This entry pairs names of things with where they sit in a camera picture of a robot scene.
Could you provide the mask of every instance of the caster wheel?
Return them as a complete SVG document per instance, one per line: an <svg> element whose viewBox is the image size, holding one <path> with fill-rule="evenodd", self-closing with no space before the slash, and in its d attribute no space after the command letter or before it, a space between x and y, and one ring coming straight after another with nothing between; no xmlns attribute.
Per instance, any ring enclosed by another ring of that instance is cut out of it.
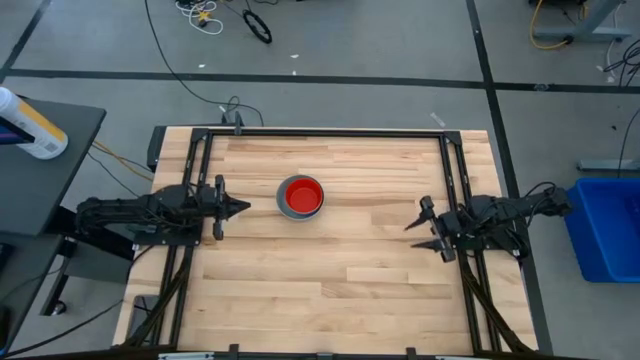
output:
<svg viewBox="0 0 640 360"><path fill-rule="evenodd" d="M64 314L67 311L67 304L58 300L56 306L53 308L53 313L51 315L60 315Z"/></svg>

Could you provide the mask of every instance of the wooden tabletop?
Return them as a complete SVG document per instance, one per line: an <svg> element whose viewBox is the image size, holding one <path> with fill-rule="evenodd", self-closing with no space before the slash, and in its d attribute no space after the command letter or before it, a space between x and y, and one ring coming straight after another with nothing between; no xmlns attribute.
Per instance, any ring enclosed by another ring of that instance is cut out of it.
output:
<svg viewBox="0 0 640 360"><path fill-rule="evenodd" d="M190 134L189 127L167 129L153 191L181 182ZM461 135L473 194L499 195L487 133ZM227 351L237 343L243 352L472 353L458 265L410 247L432 236L428 226L403 231L424 195L437 213L448 210L437 140L216 136L208 182L217 174L251 208L224 224L224 241L206 224L180 350ZM294 174L313 176L325 191L320 213L306 222L276 206L276 189ZM158 294L166 251L151 250L131 271L115 344L126 337L134 298ZM536 348L518 264L503 251L485 256L496 307Z"/></svg>

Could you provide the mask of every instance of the blue plastic container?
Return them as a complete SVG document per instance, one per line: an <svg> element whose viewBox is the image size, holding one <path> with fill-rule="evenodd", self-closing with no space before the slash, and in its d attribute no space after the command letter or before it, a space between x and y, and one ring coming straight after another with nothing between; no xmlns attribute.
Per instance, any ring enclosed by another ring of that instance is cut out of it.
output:
<svg viewBox="0 0 640 360"><path fill-rule="evenodd" d="M640 282L640 179L580 179L565 217L582 276Z"/></svg>

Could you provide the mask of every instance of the yellow bottle label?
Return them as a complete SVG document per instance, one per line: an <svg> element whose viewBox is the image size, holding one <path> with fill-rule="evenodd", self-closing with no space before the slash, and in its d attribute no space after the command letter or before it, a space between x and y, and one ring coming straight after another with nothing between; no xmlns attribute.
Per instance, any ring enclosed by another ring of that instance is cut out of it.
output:
<svg viewBox="0 0 640 360"><path fill-rule="evenodd" d="M62 130L58 129L57 126L53 125L49 120L47 120L44 116L40 115L34 108L29 106L26 102L19 100L20 104L18 105L18 110L23 114L27 115L31 120L36 122L40 127L45 129L49 134L53 135L59 141L64 141L64 133Z"/></svg>

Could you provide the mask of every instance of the white bottle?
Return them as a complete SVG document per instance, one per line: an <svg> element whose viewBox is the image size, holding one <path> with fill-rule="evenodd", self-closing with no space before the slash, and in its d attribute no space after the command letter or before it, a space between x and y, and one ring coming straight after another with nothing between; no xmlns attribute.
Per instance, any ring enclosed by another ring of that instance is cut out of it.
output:
<svg viewBox="0 0 640 360"><path fill-rule="evenodd" d="M34 137L33 143L17 146L38 159L53 159L67 148L69 139L64 131L3 87L0 87L0 116Z"/></svg>

